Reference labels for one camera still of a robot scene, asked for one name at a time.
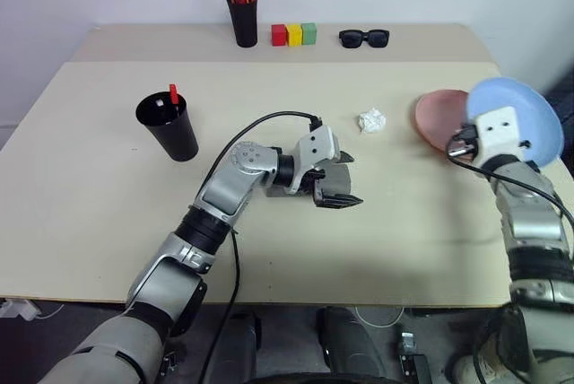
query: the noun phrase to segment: beige tabletop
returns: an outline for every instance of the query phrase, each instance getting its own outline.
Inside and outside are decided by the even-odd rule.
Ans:
[[[356,158],[352,193],[364,203],[318,209],[309,197],[268,198],[258,190],[236,226],[239,301],[475,306],[508,299],[508,260],[488,184],[447,164],[410,124],[423,93],[468,90],[498,74],[469,31],[445,25],[451,31],[439,32],[444,44],[452,30],[468,40],[445,50],[447,60],[409,46],[428,33],[410,25],[388,27],[388,50],[404,45],[392,49],[398,59],[369,47],[342,52],[329,46],[336,45],[336,27],[320,25],[319,36],[326,35],[316,47],[271,48],[261,39],[245,50],[227,36],[225,47],[213,41],[216,57],[204,39],[212,27],[171,27],[175,34],[133,27],[136,35],[171,35],[174,48],[174,36],[183,39],[185,31],[190,39],[202,36],[193,59],[154,58],[149,36],[139,51],[133,41],[122,49],[130,27],[118,26],[94,31],[62,66],[0,152],[0,296],[123,301],[227,141],[255,118],[285,109],[318,114],[333,128]],[[410,61],[400,55],[409,51]],[[135,59],[143,53],[148,61]],[[237,62],[240,53],[249,59]],[[315,54],[313,62],[306,53]],[[189,162],[170,160],[135,120],[139,100],[168,83],[187,99],[199,142]],[[362,135],[356,117],[372,107],[387,116],[387,126]],[[287,152],[306,131],[303,120],[278,118],[247,139]],[[574,183],[563,164],[544,173],[573,208]],[[229,299],[232,263],[226,241],[205,278],[208,301]]]

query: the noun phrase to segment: crumpled paper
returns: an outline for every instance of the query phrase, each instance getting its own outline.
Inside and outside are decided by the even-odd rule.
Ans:
[[[387,124],[387,118],[378,109],[371,109],[359,115],[359,127],[362,133],[376,133]]]

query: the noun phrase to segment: sunglasses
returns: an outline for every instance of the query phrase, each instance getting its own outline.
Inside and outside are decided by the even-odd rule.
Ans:
[[[384,48],[388,43],[387,30],[371,30],[363,32],[360,30],[344,30],[339,32],[339,39],[344,48],[358,48],[364,40],[367,40],[372,48]]]

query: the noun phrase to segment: floor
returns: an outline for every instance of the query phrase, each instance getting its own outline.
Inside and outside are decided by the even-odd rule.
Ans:
[[[39,301],[43,314],[57,303]],[[250,308],[262,320],[262,347],[257,354],[257,376],[297,371],[328,371],[315,332],[316,307],[256,306]],[[204,306],[191,329],[170,340],[178,354],[178,369],[164,384],[197,381],[208,346],[223,306]],[[392,321],[397,310],[361,308],[361,315],[374,324]],[[53,318],[32,322],[0,319],[0,377],[2,382],[32,384],[41,379],[62,357],[70,353],[99,323],[118,313],[101,305],[66,304]],[[468,351],[474,331],[484,318],[484,310],[466,310],[414,317],[403,315],[404,331],[415,334],[420,353],[427,355],[434,384],[446,384],[444,368],[448,359]],[[369,328],[389,378],[402,380],[400,365],[394,354],[397,328]]]

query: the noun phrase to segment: pen holder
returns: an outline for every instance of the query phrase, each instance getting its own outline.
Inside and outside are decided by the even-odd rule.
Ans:
[[[252,48],[257,44],[257,0],[248,4],[235,4],[227,0],[230,8],[235,41],[242,48]]]

